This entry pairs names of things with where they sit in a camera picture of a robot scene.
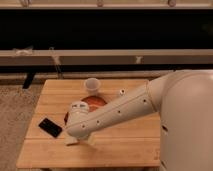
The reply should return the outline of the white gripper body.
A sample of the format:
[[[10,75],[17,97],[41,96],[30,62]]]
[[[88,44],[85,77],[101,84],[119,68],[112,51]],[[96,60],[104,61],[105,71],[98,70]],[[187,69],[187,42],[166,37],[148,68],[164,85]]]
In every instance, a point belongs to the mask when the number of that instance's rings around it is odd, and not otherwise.
[[[86,125],[83,120],[90,112],[89,105],[83,101],[75,101],[70,105],[68,111],[68,135],[76,140],[83,140],[89,137],[85,133]]]

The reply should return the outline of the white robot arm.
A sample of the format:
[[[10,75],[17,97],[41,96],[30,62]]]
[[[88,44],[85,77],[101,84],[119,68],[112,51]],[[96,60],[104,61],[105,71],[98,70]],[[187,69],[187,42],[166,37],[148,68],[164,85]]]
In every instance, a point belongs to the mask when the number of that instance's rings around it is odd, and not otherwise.
[[[160,115],[160,171],[213,171],[213,70],[169,73],[93,112],[86,103],[74,102],[66,130],[85,139],[155,112]]]

